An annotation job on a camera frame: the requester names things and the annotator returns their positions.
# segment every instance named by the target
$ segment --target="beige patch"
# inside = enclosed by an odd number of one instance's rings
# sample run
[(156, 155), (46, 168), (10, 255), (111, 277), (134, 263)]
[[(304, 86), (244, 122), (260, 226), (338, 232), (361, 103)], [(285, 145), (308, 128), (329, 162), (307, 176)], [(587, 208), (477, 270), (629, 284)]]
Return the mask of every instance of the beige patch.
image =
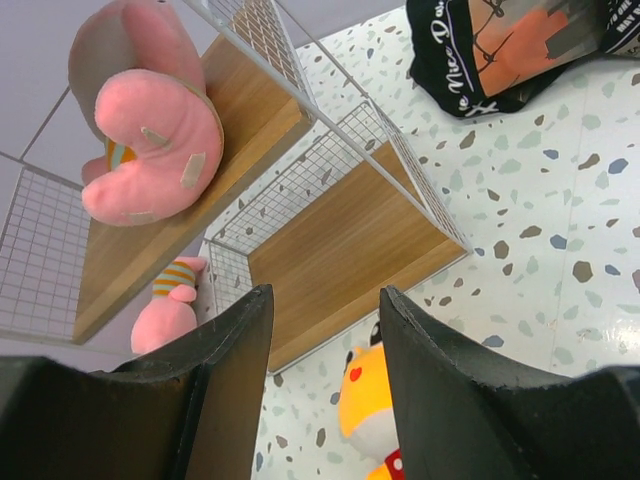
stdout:
[(187, 166), (184, 167), (182, 172), (182, 178), (180, 179), (180, 185), (182, 188), (191, 189), (196, 186), (200, 179), (200, 174), (204, 168), (204, 162), (207, 158), (206, 153), (194, 153), (189, 157)]
[(127, 216), (134, 225), (145, 225), (156, 221), (156, 217), (153, 212), (129, 213)]
[(159, 133), (148, 129), (147, 127), (142, 127), (140, 131), (145, 137), (147, 137), (147, 140), (149, 140), (154, 145), (164, 148), (165, 150), (169, 150), (171, 148), (171, 141), (168, 138), (163, 137)]

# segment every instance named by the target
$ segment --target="bag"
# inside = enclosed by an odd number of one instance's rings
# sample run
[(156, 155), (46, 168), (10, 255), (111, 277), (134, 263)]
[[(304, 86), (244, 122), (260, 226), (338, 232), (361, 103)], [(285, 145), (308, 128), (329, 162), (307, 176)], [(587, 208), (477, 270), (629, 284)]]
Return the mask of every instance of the bag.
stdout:
[(516, 112), (598, 49), (602, 13), (598, 0), (407, 0), (409, 73), (456, 117)]
[(640, 58), (640, 0), (609, 0), (607, 31), (600, 49)]

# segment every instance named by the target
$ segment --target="wooden shelf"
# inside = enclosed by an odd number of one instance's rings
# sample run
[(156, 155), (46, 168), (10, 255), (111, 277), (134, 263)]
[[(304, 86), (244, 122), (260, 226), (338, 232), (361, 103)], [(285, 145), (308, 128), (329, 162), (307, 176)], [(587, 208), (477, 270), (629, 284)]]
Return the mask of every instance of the wooden shelf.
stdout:
[[(417, 198), (393, 148), (376, 158)], [(363, 162), (249, 256), (254, 285), (273, 285), (269, 370), (277, 371), (465, 255)]]
[(207, 95), (225, 130), (216, 177), (184, 212), (140, 227), (91, 222), (73, 341), (113, 318), (251, 183), (311, 128), (297, 102), (219, 36), (202, 57)]

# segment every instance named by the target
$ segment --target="plush toy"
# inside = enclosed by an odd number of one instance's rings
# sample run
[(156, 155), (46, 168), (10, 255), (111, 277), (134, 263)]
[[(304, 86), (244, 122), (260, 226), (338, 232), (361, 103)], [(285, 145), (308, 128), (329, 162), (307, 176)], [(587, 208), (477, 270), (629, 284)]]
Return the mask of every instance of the plush toy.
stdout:
[(380, 322), (369, 344), (369, 349), (356, 348), (347, 355), (338, 403), (340, 429), (360, 453), (380, 463), (367, 480), (404, 480)]
[(90, 17), (71, 47), (69, 86), (105, 144), (82, 169), (93, 218), (152, 223), (211, 183), (222, 127), (196, 48), (166, 0), (114, 0)]
[(151, 302), (131, 332), (133, 353), (149, 353), (198, 326), (191, 303), (197, 297), (198, 274), (206, 266), (201, 257), (178, 257), (153, 281)]

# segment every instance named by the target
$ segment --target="terrazzo surface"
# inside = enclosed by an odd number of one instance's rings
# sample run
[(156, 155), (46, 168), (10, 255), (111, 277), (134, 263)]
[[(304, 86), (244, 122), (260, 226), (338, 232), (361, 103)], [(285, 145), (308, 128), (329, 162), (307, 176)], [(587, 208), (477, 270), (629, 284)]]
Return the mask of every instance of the terrazzo surface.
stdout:
[[(574, 66), (520, 113), (465, 123), (408, 78), (404, 9), (324, 44), (407, 135), (475, 249), (410, 297), (555, 373), (639, 363), (640, 63)], [(344, 78), (317, 47), (299, 52), (318, 104), (342, 113)], [(340, 438), (336, 409), (345, 356), (374, 320), (268, 379), (255, 479), (364, 479), (374, 467)]]

